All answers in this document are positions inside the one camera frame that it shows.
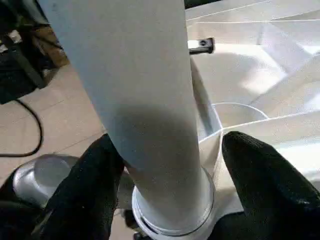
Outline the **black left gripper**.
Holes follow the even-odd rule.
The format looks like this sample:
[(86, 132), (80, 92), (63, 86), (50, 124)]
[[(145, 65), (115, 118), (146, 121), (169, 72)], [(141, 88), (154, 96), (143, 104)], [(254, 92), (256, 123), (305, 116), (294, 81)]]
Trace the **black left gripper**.
[(213, 37), (187, 41), (190, 54), (212, 54), (215, 50), (215, 39)]

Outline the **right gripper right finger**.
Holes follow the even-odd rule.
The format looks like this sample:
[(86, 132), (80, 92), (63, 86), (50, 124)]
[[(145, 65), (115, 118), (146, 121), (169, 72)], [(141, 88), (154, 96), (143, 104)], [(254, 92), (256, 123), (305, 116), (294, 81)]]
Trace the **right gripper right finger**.
[(222, 155), (243, 211), (220, 218), (215, 239), (319, 239), (320, 193), (273, 146), (231, 131)]

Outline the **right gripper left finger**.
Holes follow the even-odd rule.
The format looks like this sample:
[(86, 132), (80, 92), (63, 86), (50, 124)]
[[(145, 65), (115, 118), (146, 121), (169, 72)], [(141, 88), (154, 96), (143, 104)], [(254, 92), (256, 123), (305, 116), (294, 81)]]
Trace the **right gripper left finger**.
[(32, 231), (34, 240), (107, 240), (124, 161), (108, 134), (94, 141), (59, 184)]

